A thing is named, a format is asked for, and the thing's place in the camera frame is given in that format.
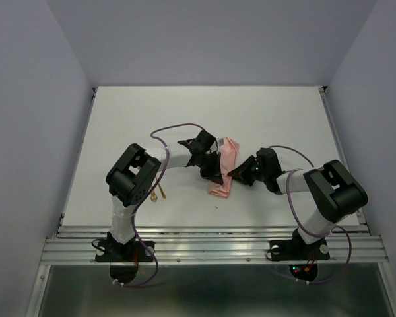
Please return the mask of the pink satin napkin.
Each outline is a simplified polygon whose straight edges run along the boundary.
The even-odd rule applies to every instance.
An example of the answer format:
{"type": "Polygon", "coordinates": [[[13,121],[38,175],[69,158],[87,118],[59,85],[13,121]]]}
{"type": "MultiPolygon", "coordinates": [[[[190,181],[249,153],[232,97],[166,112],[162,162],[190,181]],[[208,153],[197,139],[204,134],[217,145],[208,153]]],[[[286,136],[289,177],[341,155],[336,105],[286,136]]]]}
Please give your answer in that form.
{"type": "Polygon", "coordinates": [[[223,185],[210,182],[207,186],[207,193],[209,195],[228,198],[232,185],[232,177],[229,176],[228,173],[236,167],[236,159],[238,158],[239,150],[240,145],[235,140],[229,137],[219,139],[218,152],[221,154],[219,165],[223,185]]]}

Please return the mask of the gold fork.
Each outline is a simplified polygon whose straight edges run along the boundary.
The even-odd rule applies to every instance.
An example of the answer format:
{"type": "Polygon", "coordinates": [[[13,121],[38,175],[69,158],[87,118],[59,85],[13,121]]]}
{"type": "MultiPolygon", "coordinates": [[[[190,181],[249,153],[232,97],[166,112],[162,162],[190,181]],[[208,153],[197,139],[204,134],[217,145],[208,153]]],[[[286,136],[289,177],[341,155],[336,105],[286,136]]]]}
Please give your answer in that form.
{"type": "Polygon", "coordinates": [[[160,195],[161,195],[162,199],[166,199],[166,193],[164,192],[162,186],[160,185],[160,182],[158,181],[157,176],[155,177],[155,180],[156,180],[156,184],[158,186],[158,189],[160,191],[160,195]]]}

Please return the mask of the gold spoon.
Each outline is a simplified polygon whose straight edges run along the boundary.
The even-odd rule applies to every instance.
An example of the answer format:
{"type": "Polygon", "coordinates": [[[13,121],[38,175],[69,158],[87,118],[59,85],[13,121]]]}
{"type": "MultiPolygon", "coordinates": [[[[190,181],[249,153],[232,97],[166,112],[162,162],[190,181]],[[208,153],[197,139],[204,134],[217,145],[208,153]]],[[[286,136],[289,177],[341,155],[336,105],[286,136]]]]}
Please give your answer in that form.
{"type": "Polygon", "coordinates": [[[157,202],[158,196],[154,192],[152,192],[150,195],[150,199],[152,202],[157,202]]]}

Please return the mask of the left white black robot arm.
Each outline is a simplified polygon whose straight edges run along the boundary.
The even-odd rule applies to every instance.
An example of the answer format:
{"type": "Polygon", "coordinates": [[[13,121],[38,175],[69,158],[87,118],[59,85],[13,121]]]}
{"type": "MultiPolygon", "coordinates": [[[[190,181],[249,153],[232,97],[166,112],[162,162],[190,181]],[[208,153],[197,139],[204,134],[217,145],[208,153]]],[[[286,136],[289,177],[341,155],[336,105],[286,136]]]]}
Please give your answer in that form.
{"type": "Polygon", "coordinates": [[[170,168],[197,166],[203,179],[223,184],[218,139],[196,137],[175,144],[144,149],[133,143],[106,176],[112,196],[112,225],[107,237],[96,243],[97,262],[132,262],[144,248],[136,241],[133,214],[150,193],[159,172],[170,168]]]}

